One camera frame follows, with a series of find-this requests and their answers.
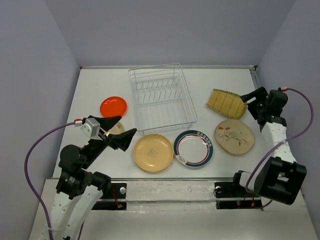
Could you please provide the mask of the small beige round plate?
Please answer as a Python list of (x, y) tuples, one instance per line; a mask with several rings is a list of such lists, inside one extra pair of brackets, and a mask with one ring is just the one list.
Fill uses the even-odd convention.
[(125, 131), (125, 128), (123, 124), (119, 121), (117, 124), (115, 124), (108, 132), (107, 134), (112, 135), (120, 135)]

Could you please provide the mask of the orange round plate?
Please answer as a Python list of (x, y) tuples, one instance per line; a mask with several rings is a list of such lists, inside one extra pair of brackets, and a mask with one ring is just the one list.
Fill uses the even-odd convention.
[(127, 111), (127, 102), (119, 96), (110, 96), (100, 104), (100, 113), (103, 117), (123, 116)]

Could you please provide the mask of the green woven bamboo tray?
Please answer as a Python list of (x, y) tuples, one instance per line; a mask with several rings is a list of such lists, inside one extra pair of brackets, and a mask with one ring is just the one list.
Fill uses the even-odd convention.
[(247, 103), (242, 101), (239, 94), (216, 88), (206, 106), (231, 119), (242, 118), (247, 110)]

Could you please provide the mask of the beige oval flower plate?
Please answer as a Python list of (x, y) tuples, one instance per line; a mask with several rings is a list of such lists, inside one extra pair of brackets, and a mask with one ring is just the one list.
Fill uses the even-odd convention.
[(237, 119), (220, 122), (214, 130), (216, 142), (231, 155), (244, 155), (255, 144), (255, 135), (251, 128)]

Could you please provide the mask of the yellow bear plate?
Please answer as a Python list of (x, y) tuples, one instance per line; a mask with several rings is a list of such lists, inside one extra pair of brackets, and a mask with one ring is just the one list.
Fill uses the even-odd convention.
[(133, 159), (136, 165), (150, 173), (167, 168), (174, 157), (172, 143), (161, 134), (147, 134), (134, 146)]

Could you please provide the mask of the white plate green rim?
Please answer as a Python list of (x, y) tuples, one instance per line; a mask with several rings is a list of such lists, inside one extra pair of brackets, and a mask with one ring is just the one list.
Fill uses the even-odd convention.
[(180, 133), (174, 140), (173, 150), (176, 159), (192, 169), (204, 167), (214, 155), (212, 141), (198, 130), (186, 130)]

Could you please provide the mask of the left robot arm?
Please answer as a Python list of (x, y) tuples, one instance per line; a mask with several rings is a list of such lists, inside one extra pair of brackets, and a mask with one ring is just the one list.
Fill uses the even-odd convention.
[(86, 217), (97, 201), (110, 194), (111, 178), (101, 172), (89, 172), (89, 166), (108, 147), (126, 151), (137, 132), (132, 128), (120, 134), (110, 133), (121, 119), (88, 116), (75, 119), (72, 126), (79, 127), (89, 141), (83, 147), (66, 145), (60, 151), (58, 166), (61, 174), (51, 212), (46, 213), (47, 223), (39, 239), (74, 240), (81, 233)]

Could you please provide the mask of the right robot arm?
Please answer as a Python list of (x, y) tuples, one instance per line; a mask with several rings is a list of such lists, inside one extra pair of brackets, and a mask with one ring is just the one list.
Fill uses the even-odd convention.
[(288, 102), (287, 88), (267, 91), (260, 87), (242, 95), (252, 117), (257, 121), (269, 151), (252, 172), (239, 170), (233, 176), (230, 190), (235, 196), (244, 193), (292, 205), (307, 175), (307, 168), (293, 156), (289, 141), (306, 131), (288, 137), (287, 122), (281, 116)]

